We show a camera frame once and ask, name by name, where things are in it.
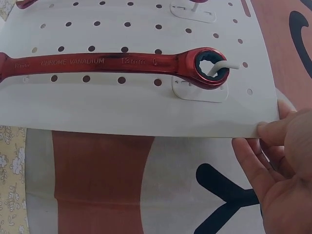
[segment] finger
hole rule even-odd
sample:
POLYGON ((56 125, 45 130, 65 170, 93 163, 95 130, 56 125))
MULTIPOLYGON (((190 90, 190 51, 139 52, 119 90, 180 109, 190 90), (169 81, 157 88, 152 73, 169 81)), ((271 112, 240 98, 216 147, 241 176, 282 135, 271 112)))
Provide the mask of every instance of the finger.
POLYGON ((278 100, 277 101, 278 105, 278 111, 279 111, 279 118, 280 119, 285 119, 288 115, 295 113, 296 110, 293 110, 285 101, 283 100, 278 100))
POLYGON ((282 146, 284 145, 289 124, 298 116, 304 115, 310 111, 310 109, 299 112, 290 111, 287 112, 287 117, 285 119, 272 123, 259 123, 257 127, 258 134, 269 146, 282 146))
POLYGON ((285 178, 290 179, 295 172, 287 159, 283 146, 268 146, 264 141, 260 140, 261 148, 264 154, 269 158, 273 167, 285 178))
POLYGON ((282 180, 285 180, 285 178, 278 173, 272 165, 268 162, 267 158, 265 157, 264 153, 262 152, 260 142, 258 139, 247 139, 247 142, 252 149, 255 156, 259 159, 259 161, 262 163, 262 165, 268 170, 268 172, 271 174, 275 182, 279 182, 282 180))
POLYGON ((257 159, 246 139, 233 139, 232 146, 236 158, 254 192, 257 194, 259 201, 263 202, 265 195, 275 184, 274 179, 259 159, 257 159))

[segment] red wrench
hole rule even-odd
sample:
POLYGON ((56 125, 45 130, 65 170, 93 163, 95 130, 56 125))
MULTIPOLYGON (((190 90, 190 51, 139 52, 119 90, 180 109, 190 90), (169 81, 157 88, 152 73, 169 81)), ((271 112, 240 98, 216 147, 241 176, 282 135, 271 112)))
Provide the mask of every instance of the red wrench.
POLYGON ((177 55, 86 53, 10 58, 0 53, 0 82, 12 76, 47 73, 147 73, 177 76, 202 89, 216 89, 227 80, 230 69, 221 68, 217 76, 211 77, 200 68, 203 60, 216 64, 226 59, 219 51, 209 47, 177 55))
POLYGON ((19 9, 26 9, 27 7, 31 6, 38 0, 24 0, 24 1, 17 1, 16 6, 18 6, 19 9))

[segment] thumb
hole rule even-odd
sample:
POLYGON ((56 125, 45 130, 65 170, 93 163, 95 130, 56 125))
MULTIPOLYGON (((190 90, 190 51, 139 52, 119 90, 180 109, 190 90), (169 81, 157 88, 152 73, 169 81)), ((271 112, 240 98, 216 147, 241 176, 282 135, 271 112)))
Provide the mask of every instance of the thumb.
POLYGON ((296 117, 306 113, 307 111, 309 110, 303 110, 300 112, 289 111, 285 119, 274 121, 272 123, 259 123, 257 131, 260 138, 270 146, 284 145, 289 124, 296 117))

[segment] fabric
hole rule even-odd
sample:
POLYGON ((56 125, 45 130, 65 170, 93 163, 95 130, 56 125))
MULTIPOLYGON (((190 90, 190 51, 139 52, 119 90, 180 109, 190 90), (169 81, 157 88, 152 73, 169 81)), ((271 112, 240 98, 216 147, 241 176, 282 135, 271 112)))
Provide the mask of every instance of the fabric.
POLYGON ((16 0, 0 0, 0 16, 6 20, 15 4, 16 0))
POLYGON ((26 129, 0 126, 0 233, 28 234, 25 197, 26 129))

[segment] pegboard hook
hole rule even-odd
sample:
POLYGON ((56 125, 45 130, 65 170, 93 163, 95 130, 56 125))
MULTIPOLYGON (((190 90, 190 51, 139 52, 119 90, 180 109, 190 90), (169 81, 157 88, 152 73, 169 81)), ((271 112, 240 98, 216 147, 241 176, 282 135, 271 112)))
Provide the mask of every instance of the pegboard hook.
POLYGON ((232 63, 227 60, 219 61, 215 63, 210 72, 207 74, 209 77, 213 77, 222 68, 232 68, 238 70, 240 65, 237 63, 232 63))

